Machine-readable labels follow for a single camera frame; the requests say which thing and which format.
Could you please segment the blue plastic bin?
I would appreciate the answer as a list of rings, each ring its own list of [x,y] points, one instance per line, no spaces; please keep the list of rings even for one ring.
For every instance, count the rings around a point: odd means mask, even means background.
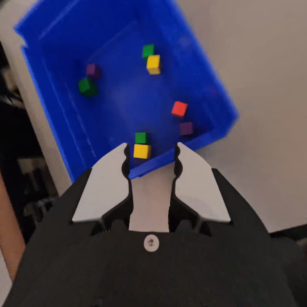
[[[183,12],[174,1],[38,1],[15,27],[22,52],[69,176],[122,143],[130,147],[131,179],[174,161],[174,146],[200,149],[226,136],[239,113]],[[150,75],[143,45],[160,55]],[[80,94],[87,64],[98,94]],[[171,114],[188,104],[184,118]],[[194,133],[180,136],[180,124]],[[135,133],[147,132],[150,159],[133,157]]]

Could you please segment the red wooden cube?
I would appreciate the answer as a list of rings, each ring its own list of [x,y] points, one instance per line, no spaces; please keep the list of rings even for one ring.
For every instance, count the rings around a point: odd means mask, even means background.
[[[175,117],[184,118],[187,112],[187,108],[188,108],[187,103],[181,101],[175,101],[171,110],[171,114]]]

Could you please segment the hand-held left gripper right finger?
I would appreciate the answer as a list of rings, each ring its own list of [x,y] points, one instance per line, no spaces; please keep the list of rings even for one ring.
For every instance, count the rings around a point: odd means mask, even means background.
[[[169,206],[169,231],[175,232],[180,223],[188,221],[192,230],[206,222],[231,222],[225,201],[211,166],[182,142],[175,145],[175,178]]]

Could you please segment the wood edged grey table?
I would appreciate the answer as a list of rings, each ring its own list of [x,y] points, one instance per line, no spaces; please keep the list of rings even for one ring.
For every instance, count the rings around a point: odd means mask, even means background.
[[[26,245],[2,176],[0,176],[0,245],[10,279],[14,282]]]

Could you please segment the yellow wooden cube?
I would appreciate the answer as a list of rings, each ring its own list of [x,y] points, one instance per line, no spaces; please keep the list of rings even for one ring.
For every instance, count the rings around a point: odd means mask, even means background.
[[[150,55],[147,59],[147,71],[150,75],[159,75],[160,69],[160,55]]]
[[[137,159],[150,159],[151,148],[151,145],[147,144],[134,144],[133,157]]]

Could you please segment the black office chair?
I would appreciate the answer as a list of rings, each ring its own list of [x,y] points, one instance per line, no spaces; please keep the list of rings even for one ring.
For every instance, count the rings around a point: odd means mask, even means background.
[[[307,306],[307,225],[270,233],[297,306]]]

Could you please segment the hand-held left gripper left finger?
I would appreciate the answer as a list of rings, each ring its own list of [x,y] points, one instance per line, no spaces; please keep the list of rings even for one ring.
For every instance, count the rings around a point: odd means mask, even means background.
[[[129,229],[134,209],[129,160],[129,145],[122,143],[93,165],[72,222],[96,221],[109,230],[122,220]]]

